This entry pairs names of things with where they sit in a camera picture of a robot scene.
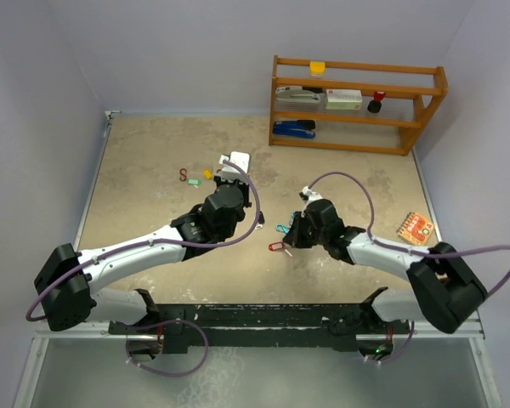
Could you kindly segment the red tag key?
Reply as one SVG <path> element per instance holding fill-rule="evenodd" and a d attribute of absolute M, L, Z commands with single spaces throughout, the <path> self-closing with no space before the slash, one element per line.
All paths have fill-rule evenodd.
<path fill-rule="evenodd" d="M 283 253 L 287 254 L 289 257 L 292 257 L 292 253 L 289 251 L 287 244 L 284 243 L 283 241 L 277 241 L 277 242 L 270 243 L 268 245 L 268 249 L 271 252 L 283 252 Z"/>

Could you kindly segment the green tag key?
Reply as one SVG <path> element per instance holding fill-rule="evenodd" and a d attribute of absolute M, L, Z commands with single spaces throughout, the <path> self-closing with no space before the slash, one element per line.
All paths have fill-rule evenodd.
<path fill-rule="evenodd" d="M 188 178 L 186 180 L 187 184 L 188 185 L 193 185 L 193 186 L 200 186 L 201 185 L 201 180 L 198 179 L 198 178 Z"/>

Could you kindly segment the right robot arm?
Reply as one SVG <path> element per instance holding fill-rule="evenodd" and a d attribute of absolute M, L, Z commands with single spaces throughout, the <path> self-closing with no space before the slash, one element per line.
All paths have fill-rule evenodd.
<path fill-rule="evenodd" d="M 338 261 L 379 269 L 410 284 L 402 292 L 385 289 L 369 301 L 360 314 L 369 332 L 381 332 L 394 320 L 425 320 L 451 334 L 488 297 L 453 246 L 440 242 L 415 251 L 386 240 L 377 244 L 367 230 L 346 225 L 327 199 L 295 212 L 284 242 L 297 249 L 321 246 Z"/>

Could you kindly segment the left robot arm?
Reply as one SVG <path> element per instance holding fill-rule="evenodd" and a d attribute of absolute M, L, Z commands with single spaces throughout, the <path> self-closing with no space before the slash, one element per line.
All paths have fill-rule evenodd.
<path fill-rule="evenodd" d="M 89 320 L 119 321 L 139 333 L 155 329 L 158 309 L 146 290 L 121 292 L 109 286 L 147 269 L 185 262 L 237 242 L 238 223 L 258 193 L 250 179 L 216 177 L 216 189 L 201 204 L 147 235 L 113 246 L 78 252 L 57 246 L 34 280 L 41 319 L 53 332 Z"/>

